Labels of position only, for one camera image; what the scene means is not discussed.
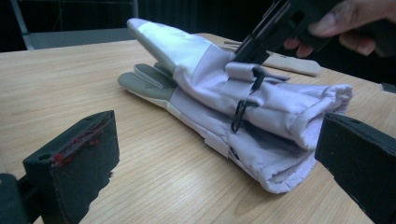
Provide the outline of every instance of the hand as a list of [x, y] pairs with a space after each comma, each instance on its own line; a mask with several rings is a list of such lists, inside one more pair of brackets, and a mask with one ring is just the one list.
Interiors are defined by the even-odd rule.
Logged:
[[[340, 43], [362, 55], [369, 55], [375, 50], [375, 41], [359, 35], [352, 29], [372, 21], [389, 20], [396, 23], [396, 0], [345, 0], [335, 6], [319, 22], [308, 27], [312, 35], [331, 37], [340, 35]], [[285, 49], [297, 49], [297, 57], [306, 57], [312, 47], [298, 39], [288, 39]]]

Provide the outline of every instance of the metal clip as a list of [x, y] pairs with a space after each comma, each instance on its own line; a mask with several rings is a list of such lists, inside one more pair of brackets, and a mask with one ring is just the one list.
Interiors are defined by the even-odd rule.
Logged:
[[265, 71], [260, 69], [260, 68], [256, 68], [254, 67], [252, 69], [253, 71], [253, 75], [256, 78], [256, 80], [254, 81], [253, 86], [251, 87], [252, 91], [256, 91], [259, 89], [260, 85], [262, 84], [262, 82], [264, 81], [265, 78]]
[[242, 118], [244, 117], [248, 106], [258, 106], [258, 104], [250, 101], [239, 101], [235, 110], [235, 114], [233, 115], [233, 122], [231, 123], [231, 129], [234, 133], [238, 132], [239, 126], [241, 126]]

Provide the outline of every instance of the glove finger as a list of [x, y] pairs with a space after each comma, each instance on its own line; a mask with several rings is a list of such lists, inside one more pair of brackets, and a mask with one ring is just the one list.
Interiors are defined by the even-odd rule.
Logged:
[[163, 72], [146, 64], [137, 64], [134, 73], [122, 74], [118, 82], [126, 90], [163, 107], [169, 102], [177, 84]]
[[165, 76], [167, 76], [170, 79], [172, 79], [172, 73], [170, 71], [168, 71], [162, 64], [155, 63], [154, 64], [154, 68], [156, 68], [157, 70], [161, 71]]
[[176, 66], [182, 64], [192, 74], [212, 45], [200, 36], [159, 23], [130, 19], [127, 25], [134, 38], [170, 72], [174, 72]]

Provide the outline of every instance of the velcro strap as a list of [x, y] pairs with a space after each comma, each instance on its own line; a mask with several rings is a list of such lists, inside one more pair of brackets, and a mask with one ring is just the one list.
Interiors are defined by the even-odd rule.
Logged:
[[222, 93], [237, 100], [245, 100], [251, 93], [256, 78], [253, 68], [258, 66], [252, 63], [227, 63], [225, 72], [229, 76]]

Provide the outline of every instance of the table surface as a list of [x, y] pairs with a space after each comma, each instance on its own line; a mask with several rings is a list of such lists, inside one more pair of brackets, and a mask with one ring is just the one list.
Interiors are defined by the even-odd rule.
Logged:
[[[192, 129], [119, 86], [136, 63], [155, 63], [136, 41], [1, 53], [6, 171], [22, 177], [24, 158], [80, 119], [114, 110], [120, 163], [81, 223], [371, 223], [319, 163], [292, 192], [265, 191]], [[346, 114], [396, 137], [396, 95], [380, 85], [328, 69], [318, 77], [270, 70], [292, 83], [352, 85]]]

